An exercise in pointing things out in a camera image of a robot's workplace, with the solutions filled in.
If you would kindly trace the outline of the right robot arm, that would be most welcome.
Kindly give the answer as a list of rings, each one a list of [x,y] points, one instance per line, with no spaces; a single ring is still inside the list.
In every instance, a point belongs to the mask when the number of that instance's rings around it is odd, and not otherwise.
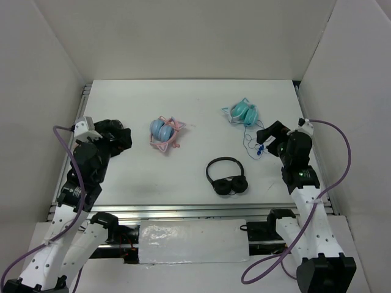
[[[296,261],[295,279],[301,292],[346,292],[357,266],[354,258],[346,256],[333,233],[323,203],[322,190],[316,171],[310,166],[313,125],[299,119],[298,127],[290,130],[280,121],[257,132],[262,144],[282,162],[282,179],[294,201],[300,218],[289,209],[273,209],[268,215],[266,232],[273,239],[282,238],[287,248],[264,273],[262,279],[283,260],[292,255]]]

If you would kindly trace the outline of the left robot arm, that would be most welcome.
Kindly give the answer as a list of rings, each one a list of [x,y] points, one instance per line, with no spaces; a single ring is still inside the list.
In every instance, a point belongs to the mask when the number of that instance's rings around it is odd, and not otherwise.
[[[70,159],[67,179],[42,243],[17,258],[1,277],[1,292],[68,292],[81,270],[102,242],[120,236],[119,220],[107,212],[88,218],[102,188],[111,158],[131,148],[131,130],[119,120],[93,122],[82,117],[67,130],[73,133],[71,149],[53,132]]]

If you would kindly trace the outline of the teal cat ear headphones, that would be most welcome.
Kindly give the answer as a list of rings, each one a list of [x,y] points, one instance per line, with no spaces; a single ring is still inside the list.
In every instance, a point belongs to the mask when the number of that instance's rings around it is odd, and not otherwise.
[[[238,122],[245,126],[255,125],[259,118],[258,107],[250,103],[247,98],[243,98],[230,107],[223,107],[221,111],[226,115],[229,123]]]

